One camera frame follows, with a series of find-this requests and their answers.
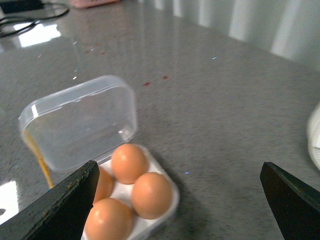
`egg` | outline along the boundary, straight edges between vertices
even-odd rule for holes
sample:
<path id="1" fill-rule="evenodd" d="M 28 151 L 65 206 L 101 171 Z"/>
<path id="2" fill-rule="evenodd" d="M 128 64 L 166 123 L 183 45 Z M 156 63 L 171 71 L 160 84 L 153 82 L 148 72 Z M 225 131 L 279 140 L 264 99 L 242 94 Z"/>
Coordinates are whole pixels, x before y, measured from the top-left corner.
<path id="1" fill-rule="evenodd" d="M 99 171 L 99 180 L 96 186 L 93 204 L 100 201 L 101 199 L 110 197 L 114 188 L 114 180 L 112 179 L 110 174 L 101 166 L 99 166 Z"/>
<path id="2" fill-rule="evenodd" d="M 114 177 L 122 184 L 134 184 L 149 169 L 149 162 L 140 147 L 127 143 L 119 146 L 111 157 Z"/>
<path id="3" fill-rule="evenodd" d="M 132 210 L 118 199 L 105 198 L 93 205 L 84 230 L 88 240 L 125 240 L 133 226 Z"/>
<path id="4" fill-rule="evenodd" d="M 132 206 L 144 219 L 156 219 L 170 207 L 173 198 L 171 184 L 162 174 L 148 172 L 140 176 L 132 188 Z"/>

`speckled surface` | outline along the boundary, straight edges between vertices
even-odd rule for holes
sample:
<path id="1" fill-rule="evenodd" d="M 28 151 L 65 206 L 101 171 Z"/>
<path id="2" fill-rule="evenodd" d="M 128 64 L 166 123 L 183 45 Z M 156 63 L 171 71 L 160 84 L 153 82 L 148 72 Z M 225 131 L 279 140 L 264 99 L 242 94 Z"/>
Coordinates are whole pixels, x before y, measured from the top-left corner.
<path id="1" fill-rule="evenodd" d="M 271 161 L 320 190 L 306 138 L 320 73 L 130 0 L 55 23 L 61 36 L 45 43 L 0 39 L 0 186 L 16 181 L 20 211 L 48 190 L 19 134 L 24 107 L 112 74 L 136 93 L 132 142 L 181 194 L 176 220 L 150 239 L 282 239 L 259 174 Z"/>

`egg carton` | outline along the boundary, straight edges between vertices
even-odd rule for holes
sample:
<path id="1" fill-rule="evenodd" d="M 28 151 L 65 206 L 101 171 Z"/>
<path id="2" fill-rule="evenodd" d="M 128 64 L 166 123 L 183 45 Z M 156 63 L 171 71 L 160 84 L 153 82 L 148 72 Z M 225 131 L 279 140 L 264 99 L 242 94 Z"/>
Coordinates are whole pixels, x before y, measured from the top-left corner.
<path id="1" fill-rule="evenodd" d="M 114 179 L 114 187 L 113 192 L 110 196 L 110 198 L 118 199 L 122 202 L 124 202 L 126 205 L 128 205 L 132 211 L 133 211 L 133 229 L 127 240 L 146 240 L 148 239 L 153 233 L 157 232 L 162 227 L 169 225 L 174 219 L 176 215 L 176 211 L 179 204 L 179 190 L 177 185 L 171 180 L 171 178 L 168 176 L 168 174 L 165 172 L 165 170 L 160 166 L 160 164 L 157 162 L 157 160 L 151 155 L 149 150 L 142 146 L 137 145 L 139 148 L 142 149 L 146 159 L 149 162 L 149 169 L 148 172 L 156 172 L 159 174 L 162 174 L 166 177 L 166 179 L 169 181 L 171 188 L 172 188 L 172 202 L 170 208 L 167 210 L 167 212 L 156 218 L 156 219 L 144 219 L 142 217 L 139 217 L 135 211 L 133 210 L 132 203 L 131 203 L 131 195 L 132 195 L 132 189 L 133 184 L 122 184 L 118 181 L 116 181 L 113 172 L 111 170 L 111 161 L 107 161 L 100 165 L 100 167 L 107 170 L 107 172 L 113 177 Z M 89 240 L 86 237 L 86 233 L 83 232 L 81 240 Z"/>

